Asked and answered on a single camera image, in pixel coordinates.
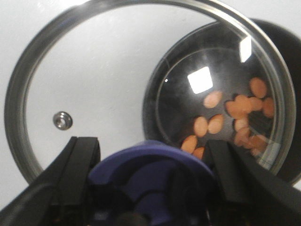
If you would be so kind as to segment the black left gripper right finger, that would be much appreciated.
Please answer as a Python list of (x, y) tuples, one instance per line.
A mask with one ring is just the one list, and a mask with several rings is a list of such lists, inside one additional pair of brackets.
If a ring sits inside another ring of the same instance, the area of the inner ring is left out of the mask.
[(249, 155), (222, 140), (209, 140), (203, 161), (216, 187), (209, 204), (213, 226), (299, 226), (301, 193)]

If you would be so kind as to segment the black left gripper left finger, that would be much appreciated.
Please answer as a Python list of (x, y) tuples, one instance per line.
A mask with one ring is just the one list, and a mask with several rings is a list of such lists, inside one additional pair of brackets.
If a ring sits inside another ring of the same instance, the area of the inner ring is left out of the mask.
[(0, 212), (2, 226), (88, 226), (87, 178), (100, 160), (95, 137), (72, 137), (57, 158)]

